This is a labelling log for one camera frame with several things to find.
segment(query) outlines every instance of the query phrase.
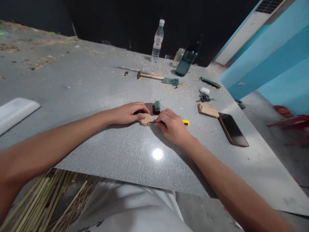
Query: smartphone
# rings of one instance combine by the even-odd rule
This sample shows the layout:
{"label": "smartphone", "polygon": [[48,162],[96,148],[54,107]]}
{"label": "smartphone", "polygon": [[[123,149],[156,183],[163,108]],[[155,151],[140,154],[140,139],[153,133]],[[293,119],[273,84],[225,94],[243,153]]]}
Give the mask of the smartphone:
{"label": "smartphone", "polygon": [[249,146],[246,138],[243,136],[231,115],[219,113],[218,119],[230,144],[240,147]]}

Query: forearm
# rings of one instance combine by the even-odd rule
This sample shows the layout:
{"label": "forearm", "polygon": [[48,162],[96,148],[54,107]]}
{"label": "forearm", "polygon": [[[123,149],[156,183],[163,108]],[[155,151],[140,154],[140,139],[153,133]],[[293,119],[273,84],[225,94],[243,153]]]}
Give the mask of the forearm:
{"label": "forearm", "polygon": [[27,182],[108,125],[104,111],[31,137],[0,153],[1,182]]}
{"label": "forearm", "polygon": [[196,138],[183,149],[203,173],[229,213],[245,231],[290,231],[282,218],[243,179]]}

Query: bamboo strip bundle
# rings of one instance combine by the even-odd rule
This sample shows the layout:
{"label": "bamboo strip bundle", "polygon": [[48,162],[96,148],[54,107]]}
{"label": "bamboo strip bundle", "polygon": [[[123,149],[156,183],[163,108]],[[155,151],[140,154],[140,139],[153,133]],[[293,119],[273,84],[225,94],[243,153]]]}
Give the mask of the bamboo strip bundle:
{"label": "bamboo strip bundle", "polygon": [[31,204],[33,203],[34,199],[36,198],[39,190],[41,189],[44,181],[46,179],[46,176],[42,179],[42,181],[39,183],[37,189],[35,190],[35,192],[33,193],[32,197],[30,198],[28,204],[26,205],[25,209],[23,210],[22,214],[19,216],[19,219],[17,220],[17,222],[15,223],[13,229],[11,232],[14,232],[17,227],[19,226],[20,222],[22,221],[23,217],[25,216],[25,214],[27,213],[28,209],[30,208]]}
{"label": "bamboo strip bundle", "polygon": [[38,191],[38,194],[36,195],[35,199],[33,200],[32,204],[30,205],[29,209],[27,210],[25,216],[23,217],[22,221],[20,222],[20,224],[17,227],[17,229],[15,230],[15,232],[21,231],[22,228],[24,227],[24,224],[25,224],[27,218],[29,217],[29,214],[31,214],[31,211],[32,211],[33,207],[36,205],[36,203],[38,201],[38,198],[40,197],[41,193],[44,191],[45,186],[46,186],[48,181],[49,181],[49,177],[46,177],[45,181],[43,182],[41,188]]}
{"label": "bamboo strip bundle", "polygon": [[95,188],[95,184],[90,184],[89,175],[86,175],[84,183],[78,190],[69,206],[65,209],[61,217],[50,224],[55,209],[60,199],[68,187],[75,185],[79,173],[56,169],[51,169],[42,175],[35,185],[22,199],[14,212],[1,226],[0,232],[10,224],[13,218],[18,215],[18,219],[11,232],[64,232],[80,216],[90,194]]}
{"label": "bamboo strip bundle", "polygon": [[41,224],[41,226],[39,228],[39,232],[42,232],[42,231],[46,230],[46,228],[47,228],[47,226],[49,224],[49,221],[52,218],[52,214],[54,213],[54,210],[55,210],[56,205],[57,205],[57,203],[55,203],[55,202],[56,202],[56,199],[58,198],[58,194],[60,192],[60,187],[62,186],[62,182],[63,182],[64,176],[66,176],[67,174],[68,173],[66,171],[63,171],[62,174],[61,174],[61,177],[60,177],[60,180],[59,180],[59,182],[57,184],[55,193],[54,193],[54,195],[52,197],[52,200],[51,200],[51,202],[49,204],[49,207],[47,209],[47,212],[45,214],[43,222],[42,222],[42,224]]}
{"label": "bamboo strip bundle", "polygon": [[53,190],[56,187],[56,183],[58,181],[59,178],[59,174],[60,174],[60,170],[57,169],[55,174],[53,175],[53,177],[50,180],[50,185],[48,186],[45,194],[43,195],[41,201],[40,201],[40,205],[37,207],[36,212],[33,216],[33,219],[30,221],[29,226],[26,229],[26,232],[30,232],[31,230],[33,232],[35,232],[36,230],[34,230],[35,225],[37,224],[38,220],[39,220],[39,215],[42,214],[43,210],[46,207],[46,204],[49,200],[49,198],[51,197],[51,194],[53,192]]}
{"label": "bamboo strip bundle", "polygon": [[16,209],[11,213],[9,218],[2,224],[0,227],[0,232],[3,232],[5,227],[11,222],[11,220],[14,218],[14,216],[17,214],[19,209],[22,207],[22,205],[26,202],[26,200],[30,197],[30,195],[33,193],[35,188],[38,186],[38,184],[41,182],[41,180],[45,177],[47,173],[44,173],[41,175],[41,177],[37,180],[37,182],[32,186],[32,188],[29,190],[29,192],[25,195],[25,197],[21,200],[21,202],[18,204]]}
{"label": "bamboo strip bundle", "polygon": [[21,227],[20,229],[20,232],[26,232],[27,231],[27,227],[29,226],[30,222],[32,221],[34,215],[35,215],[35,212],[36,212],[36,209],[38,208],[38,206],[40,205],[41,203],[41,200],[42,200],[42,197],[46,194],[46,191],[48,190],[48,184],[50,182],[50,177],[47,177],[46,179],[46,184],[44,185],[43,187],[43,190],[42,192],[39,194],[38,193],[38,196],[37,196],[37,201],[35,202],[33,208],[31,209],[31,211],[29,212],[28,216],[26,217],[25,219],[25,222],[23,224],[23,226]]}

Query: air conditioner vent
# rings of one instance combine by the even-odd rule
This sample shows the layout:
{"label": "air conditioner vent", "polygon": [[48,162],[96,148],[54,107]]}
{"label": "air conditioner vent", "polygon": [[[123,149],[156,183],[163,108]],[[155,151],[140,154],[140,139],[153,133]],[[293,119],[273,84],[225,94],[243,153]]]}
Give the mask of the air conditioner vent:
{"label": "air conditioner vent", "polygon": [[271,14],[283,0],[263,0],[255,11]]}

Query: hammer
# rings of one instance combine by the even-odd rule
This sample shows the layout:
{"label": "hammer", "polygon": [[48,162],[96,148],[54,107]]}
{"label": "hammer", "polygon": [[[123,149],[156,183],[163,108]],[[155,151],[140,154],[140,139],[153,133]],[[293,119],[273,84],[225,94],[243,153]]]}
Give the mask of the hammer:
{"label": "hammer", "polygon": [[142,76],[142,77],[153,78],[153,79],[157,79],[157,80],[163,80],[163,79],[164,79],[163,76],[154,76],[154,75],[142,73],[139,69],[135,69],[134,71],[137,72],[137,79],[140,79],[141,76]]}

